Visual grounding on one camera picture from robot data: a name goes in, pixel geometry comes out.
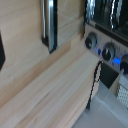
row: stove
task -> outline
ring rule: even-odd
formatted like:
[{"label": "stove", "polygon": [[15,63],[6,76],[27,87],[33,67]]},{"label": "stove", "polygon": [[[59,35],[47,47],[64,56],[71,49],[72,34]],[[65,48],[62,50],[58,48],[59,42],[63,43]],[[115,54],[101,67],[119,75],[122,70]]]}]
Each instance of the stove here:
[{"label": "stove", "polygon": [[85,47],[128,78],[128,0],[86,0]]}]

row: black cable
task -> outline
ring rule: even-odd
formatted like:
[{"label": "black cable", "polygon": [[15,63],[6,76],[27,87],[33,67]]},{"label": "black cable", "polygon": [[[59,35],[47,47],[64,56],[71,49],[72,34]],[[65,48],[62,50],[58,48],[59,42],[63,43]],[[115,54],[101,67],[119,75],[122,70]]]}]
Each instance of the black cable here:
[{"label": "black cable", "polygon": [[96,75],[97,75],[97,71],[98,71],[99,66],[101,65],[101,67],[102,67],[102,63],[103,63],[102,61],[98,62],[97,66],[96,66],[96,69],[95,69],[95,72],[94,72],[94,80],[93,80],[92,90],[91,90],[91,94],[90,94],[90,97],[89,97],[89,100],[88,100],[88,104],[86,106],[86,109],[88,109],[88,110],[90,110],[91,96],[92,96],[94,84],[95,84],[95,82],[98,83],[99,80],[100,80],[100,76],[99,76],[98,81],[96,81]]}]

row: appliance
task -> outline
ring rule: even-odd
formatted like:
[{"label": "appliance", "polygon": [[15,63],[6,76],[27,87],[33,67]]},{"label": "appliance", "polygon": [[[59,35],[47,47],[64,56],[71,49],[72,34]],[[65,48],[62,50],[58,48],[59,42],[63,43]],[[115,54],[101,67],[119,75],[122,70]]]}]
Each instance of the appliance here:
[{"label": "appliance", "polygon": [[49,53],[57,49],[58,1],[41,0],[42,42],[49,48]]},{"label": "appliance", "polygon": [[128,0],[86,0],[85,46],[128,78]]}]

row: control knob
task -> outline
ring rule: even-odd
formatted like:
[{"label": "control knob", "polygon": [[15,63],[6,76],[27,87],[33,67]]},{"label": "control knob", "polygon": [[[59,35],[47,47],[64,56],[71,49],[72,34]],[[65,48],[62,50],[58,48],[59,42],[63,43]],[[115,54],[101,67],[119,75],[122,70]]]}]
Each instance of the control knob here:
[{"label": "control knob", "polygon": [[85,45],[88,49],[94,49],[97,45],[96,35],[94,33],[90,33],[85,40]]},{"label": "control knob", "polygon": [[128,74],[128,55],[125,55],[122,59],[121,59],[121,63],[120,63],[120,70],[124,70],[124,75]]},{"label": "control knob", "polygon": [[102,56],[106,61],[113,60],[115,58],[115,47],[112,43],[107,43],[103,49]]}]

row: wooden countertop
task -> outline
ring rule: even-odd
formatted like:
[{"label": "wooden countertop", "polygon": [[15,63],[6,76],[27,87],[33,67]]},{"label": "wooden countertop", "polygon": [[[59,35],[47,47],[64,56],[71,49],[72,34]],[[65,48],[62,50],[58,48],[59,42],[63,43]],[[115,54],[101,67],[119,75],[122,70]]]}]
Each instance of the wooden countertop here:
[{"label": "wooden countertop", "polygon": [[[99,59],[81,35],[0,93],[0,128],[70,128],[85,109]],[[95,84],[93,96],[98,90]]]}]

